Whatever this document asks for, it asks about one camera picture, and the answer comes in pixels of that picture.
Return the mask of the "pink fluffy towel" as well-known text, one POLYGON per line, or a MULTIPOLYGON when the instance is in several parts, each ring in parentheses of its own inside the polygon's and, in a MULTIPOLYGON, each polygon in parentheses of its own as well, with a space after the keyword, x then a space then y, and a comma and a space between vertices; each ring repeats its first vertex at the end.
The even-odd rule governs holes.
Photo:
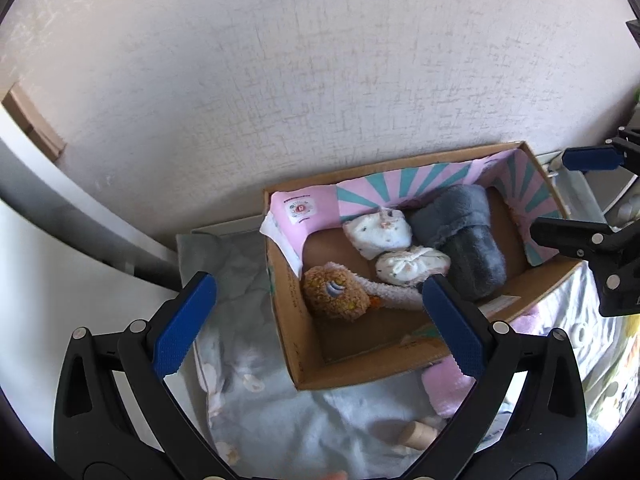
POLYGON ((441 418, 454 416, 475 385, 475 379, 463 374, 452 356, 427 367, 421 379, 432 408, 441 418))

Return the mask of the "beige round cosmetic jar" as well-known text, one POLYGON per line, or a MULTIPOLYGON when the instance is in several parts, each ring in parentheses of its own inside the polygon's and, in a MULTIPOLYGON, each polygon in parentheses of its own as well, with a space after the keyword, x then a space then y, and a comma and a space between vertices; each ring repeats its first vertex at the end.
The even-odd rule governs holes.
POLYGON ((409 422, 398 437, 398 444, 417 451, 425 451, 437 439, 438 430, 424 422, 409 422))

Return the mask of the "white floral sock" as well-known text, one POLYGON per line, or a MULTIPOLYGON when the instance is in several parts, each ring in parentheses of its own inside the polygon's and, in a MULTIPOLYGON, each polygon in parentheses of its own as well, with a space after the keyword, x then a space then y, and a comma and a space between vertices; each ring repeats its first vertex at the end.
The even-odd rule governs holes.
POLYGON ((412 246, 380 255, 375 263, 375 272, 384 283, 413 287, 433 274, 446 275, 450 264, 450 258, 437 249, 412 246))

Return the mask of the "white spotted sock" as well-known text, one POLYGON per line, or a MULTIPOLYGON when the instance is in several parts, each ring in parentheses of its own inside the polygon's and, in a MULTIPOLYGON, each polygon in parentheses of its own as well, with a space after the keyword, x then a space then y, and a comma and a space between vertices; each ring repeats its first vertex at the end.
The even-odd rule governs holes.
POLYGON ((367 260, 384 252, 409 248, 412 232, 405 215, 398 209, 381 208, 343 224, 343 231, 356 251, 367 260))

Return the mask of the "grey fluffy slipper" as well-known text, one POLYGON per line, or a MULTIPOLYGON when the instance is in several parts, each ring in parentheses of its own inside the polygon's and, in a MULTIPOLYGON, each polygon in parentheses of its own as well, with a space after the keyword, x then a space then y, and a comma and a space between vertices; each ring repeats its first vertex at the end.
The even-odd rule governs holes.
POLYGON ((490 207, 482 186, 446 188, 409 214, 408 222, 419 245, 449 257, 447 280, 463 299, 481 300, 506 282, 506 259, 491 234, 490 207))

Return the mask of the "brown plush toy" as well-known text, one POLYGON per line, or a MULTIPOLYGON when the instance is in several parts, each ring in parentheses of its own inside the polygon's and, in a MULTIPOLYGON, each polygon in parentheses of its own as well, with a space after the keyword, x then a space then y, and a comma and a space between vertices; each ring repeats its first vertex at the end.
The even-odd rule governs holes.
POLYGON ((370 281, 334 262, 307 270, 300 287, 309 311, 329 320, 355 322, 380 309, 423 311, 415 288, 370 281))

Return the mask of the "pink teal cardboard box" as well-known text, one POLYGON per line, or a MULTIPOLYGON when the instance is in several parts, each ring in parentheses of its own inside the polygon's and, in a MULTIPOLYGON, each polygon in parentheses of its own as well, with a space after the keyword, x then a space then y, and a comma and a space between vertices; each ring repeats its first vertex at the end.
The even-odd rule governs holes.
POLYGON ((513 320, 575 269, 529 232, 564 214, 522 142, 268 188, 260 230, 295 387, 358 385, 441 360, 434 301, 421 292, 436 275, 491 320, 513 320))

